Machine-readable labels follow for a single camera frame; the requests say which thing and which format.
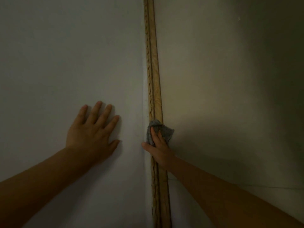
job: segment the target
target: wooden trim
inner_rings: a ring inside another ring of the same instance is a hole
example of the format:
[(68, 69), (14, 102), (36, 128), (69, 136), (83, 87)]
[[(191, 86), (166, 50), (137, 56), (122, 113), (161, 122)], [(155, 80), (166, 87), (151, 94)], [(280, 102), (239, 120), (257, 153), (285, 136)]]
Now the wooden trim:
[[(149, 119), (163, 123), (161, 86), (159, 79), (154, 0), (144, 0), (146, 59), (148, 75)], [(152, 215), (155, 228), (171, 228), (171, 213), (167, 172), (151, 157)]]

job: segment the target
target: white wall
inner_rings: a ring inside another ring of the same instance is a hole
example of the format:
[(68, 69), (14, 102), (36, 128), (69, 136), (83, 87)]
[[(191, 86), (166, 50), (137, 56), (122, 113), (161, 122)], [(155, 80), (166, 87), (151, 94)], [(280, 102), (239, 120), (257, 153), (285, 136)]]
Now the white wall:
[(0, 180), (53, 155), (83, 104), (122, 140), (26, 227), (144, 227), (142, 0), (0, 1)]
[[(186, 161), (304, 222), (302, 0), (155, 0), (164, 123)], [(209, 227), (169, 175), (173, 227)]]

